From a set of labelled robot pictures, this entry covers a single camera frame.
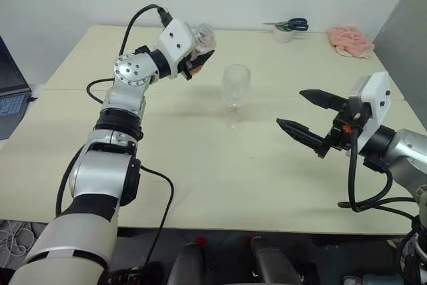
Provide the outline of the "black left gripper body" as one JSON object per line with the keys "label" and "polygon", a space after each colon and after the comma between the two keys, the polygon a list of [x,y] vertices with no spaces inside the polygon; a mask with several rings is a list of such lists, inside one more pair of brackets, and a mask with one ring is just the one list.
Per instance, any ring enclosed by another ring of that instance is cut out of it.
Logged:
{"label": "black left gripper body", "polygon": [[191,80],[192,77],[199,72],[199,67],[195,66],[191,60],[191,54],[180,61],[178,64],[178,71],[185,80]]}

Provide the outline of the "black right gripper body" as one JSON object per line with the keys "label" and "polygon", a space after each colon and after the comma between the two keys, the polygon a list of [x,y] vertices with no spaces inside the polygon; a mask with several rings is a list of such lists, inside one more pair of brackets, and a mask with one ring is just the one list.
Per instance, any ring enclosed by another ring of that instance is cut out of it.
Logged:
{"label": "black right gripper body", "polygon": [[354,113],[350,102],[345,99],[332,122],[329,132],[329,144],[336,150],[349,150],[352,147],[351,136],[355,129],[361,130],[361,113]]}

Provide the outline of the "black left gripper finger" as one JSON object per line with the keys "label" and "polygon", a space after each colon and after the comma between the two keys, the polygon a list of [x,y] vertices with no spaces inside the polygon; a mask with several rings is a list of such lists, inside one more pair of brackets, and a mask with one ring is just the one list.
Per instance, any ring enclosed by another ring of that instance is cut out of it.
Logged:
{"label": "black left gripper finger", "polygon": [[215,53],[215,50],[211,50],[211,51],[208,51],[207,53],[198,55],[195,59],[192,59],[191,67],[192,68],[202,67],[214,53]]}

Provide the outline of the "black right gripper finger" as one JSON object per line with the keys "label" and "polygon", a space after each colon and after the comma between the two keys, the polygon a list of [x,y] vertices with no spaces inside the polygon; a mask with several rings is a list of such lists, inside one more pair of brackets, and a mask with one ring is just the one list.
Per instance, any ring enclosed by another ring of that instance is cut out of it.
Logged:
{"label": "black right gripper finger", "polygon": [[344,105],[344,98],[321,89],[304,89],[299,92],[312,104],[324,108],[340,111]]}
{"label": "black right gripper finger", "polygon": [[324,158],[321,153],[321,147],[325,141],[324,138],[312,133],[308,127],[296,121],[277,118],[276,123],[292,139],[314,150],[318,157]]}

